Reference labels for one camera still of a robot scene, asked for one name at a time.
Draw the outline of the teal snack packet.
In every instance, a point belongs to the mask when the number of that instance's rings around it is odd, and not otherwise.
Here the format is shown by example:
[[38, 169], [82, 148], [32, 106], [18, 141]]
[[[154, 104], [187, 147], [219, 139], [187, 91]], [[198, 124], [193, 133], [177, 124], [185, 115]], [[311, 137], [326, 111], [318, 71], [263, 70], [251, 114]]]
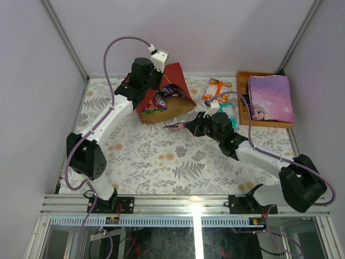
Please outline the teal snack packet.
[[235, 116], [233, 105], [231, 103], [221, 103], [219, 110], [220, 112], [224, 112], [227, 115], [227, 117], [231, 120], [232, 128], [234, 129], [234, 131], [238, 131], [239, 124]]

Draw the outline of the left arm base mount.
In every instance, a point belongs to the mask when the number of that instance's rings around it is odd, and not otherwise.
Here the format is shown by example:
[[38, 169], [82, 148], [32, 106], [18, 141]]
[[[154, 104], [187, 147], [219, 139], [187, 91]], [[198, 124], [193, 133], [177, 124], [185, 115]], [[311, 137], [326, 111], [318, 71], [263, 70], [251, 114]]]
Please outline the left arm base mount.
[[95, 198], [95, 194], [87, 195], [88, 198], [87, 212], [97, 214], [132, 214], [134, 211], [135, 198], [129, 196], [118, 196], [117, 190], [109, 200], [103, 200], [100, 197]]

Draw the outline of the orange snack packet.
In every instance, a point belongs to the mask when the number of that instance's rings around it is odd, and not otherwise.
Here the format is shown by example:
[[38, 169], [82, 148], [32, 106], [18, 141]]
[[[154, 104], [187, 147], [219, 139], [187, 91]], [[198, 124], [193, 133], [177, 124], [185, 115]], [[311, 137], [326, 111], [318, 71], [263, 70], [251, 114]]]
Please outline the orange snack packet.
[[220, 104], [224, 104], [228, 101], [229, 95], [225, 92], [230, 91], [232, 88], [232, 83], [230, 81], [219, 81], [215, 78], [211, 78], [208, 84], [208, 87], [205, 91], [205, 94], [202, 96], [203, 100], [211, 99], [217, 95], [220, 97], [217, 98], [217, 101]]

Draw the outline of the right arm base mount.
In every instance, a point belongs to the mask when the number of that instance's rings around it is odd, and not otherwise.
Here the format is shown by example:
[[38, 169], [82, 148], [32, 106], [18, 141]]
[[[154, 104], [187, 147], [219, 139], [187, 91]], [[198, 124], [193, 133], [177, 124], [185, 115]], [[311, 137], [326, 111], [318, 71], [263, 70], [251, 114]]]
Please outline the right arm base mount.
[[264, 218], [267, 215], [270, 205], [260, 205], [254, 198], [254, 192], [262, 186], [264, 185], [256, 185], [245, 195], [228, 195], [228, 199], [223, 203], [223, 206], [230, 210], [230, 214], [260, 214]]

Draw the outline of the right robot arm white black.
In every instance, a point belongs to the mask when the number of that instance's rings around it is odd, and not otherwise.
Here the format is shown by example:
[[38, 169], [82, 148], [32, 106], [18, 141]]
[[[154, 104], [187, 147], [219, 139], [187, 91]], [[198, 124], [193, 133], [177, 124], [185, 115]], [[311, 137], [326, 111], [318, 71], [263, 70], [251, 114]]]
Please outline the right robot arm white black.
[[265, 206], [290, 206], [304, 213], [326, 192], [327, 186], [311, 159], [306, 155], [296, 158], [279, 156], [255, 147], [247, 137], [234, 131], [225, 113], [197, 117], [185, 124], [196, 137], [207, 136], [218, 143], [226, 157], [250, 163], [279, 179], [279, 184], [258, 184], [246, 194], [246, 208], [257, 213]]

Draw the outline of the purple snack packet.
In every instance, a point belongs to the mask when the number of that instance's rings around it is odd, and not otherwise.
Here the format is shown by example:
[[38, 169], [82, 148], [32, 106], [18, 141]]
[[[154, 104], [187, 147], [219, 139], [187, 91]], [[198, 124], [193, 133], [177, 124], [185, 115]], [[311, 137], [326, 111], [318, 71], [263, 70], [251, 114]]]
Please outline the purple snack packet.
[[180, 130], [187, 127], [188, 122], [178, 122], [172, 125], [165, 125], [163, 128], [169, 129], [169, 130]]

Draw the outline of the red green snack packet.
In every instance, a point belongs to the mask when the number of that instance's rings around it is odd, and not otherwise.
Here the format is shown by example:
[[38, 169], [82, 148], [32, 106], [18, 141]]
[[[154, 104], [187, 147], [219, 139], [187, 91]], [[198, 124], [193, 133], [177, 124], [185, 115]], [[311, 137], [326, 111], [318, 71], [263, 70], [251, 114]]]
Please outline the red green snack packet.
[[167, 109], [164, 99], [157, 93], [147, 103], [146, 107], [142, 110], [141, 114], [160, 113]]

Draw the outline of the red brown paper bag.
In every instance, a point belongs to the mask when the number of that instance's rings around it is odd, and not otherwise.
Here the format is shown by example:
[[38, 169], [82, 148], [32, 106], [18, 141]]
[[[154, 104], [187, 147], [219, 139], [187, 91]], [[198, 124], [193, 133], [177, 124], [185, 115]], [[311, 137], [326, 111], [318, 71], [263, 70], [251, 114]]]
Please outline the red brown paper bag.
[[187, 88], [180, 63], [169, 64], [165, 67], [164, 76], [160, 84], [160, 90], [163, 90], [168, 85], [177, 87], [182, 93], [176, 93], [171, 96], [161, 96], [166, 109], [161, 108], [159, 112], [153, 112], [145, 111], [144, 108], [146, 108], [149, 102], [154, 99], [154, 96], [157, 94], [159, 95], [160, 92], [154, 90], [148, 91], [144, 101], [142, 101], [136, 108], [139, 119], [143, 124], [166, 122], [177, 116], [190, 112], [196, 107], [196, 103]]

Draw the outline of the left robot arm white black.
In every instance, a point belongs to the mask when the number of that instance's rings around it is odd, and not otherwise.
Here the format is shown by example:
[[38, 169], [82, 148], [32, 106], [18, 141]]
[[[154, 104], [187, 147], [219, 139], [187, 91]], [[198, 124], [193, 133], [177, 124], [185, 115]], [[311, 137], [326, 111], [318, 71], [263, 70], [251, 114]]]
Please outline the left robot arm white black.
[[160, 89], [167, 58], [168, 55], [162, 51], [150, 58], [136, 58], [131, 72], [112, 92], [115, 102], [109, 104], [81, 133], [70, 133], [66, 139], [66, 167], [84, 178], [100, 198], [100, 208], [107, 213], [117, 209], [118, 200], [115, 188], [104, 174], [107, 161], [102, 147], [113, 128], [138, 107], [146, 93]]

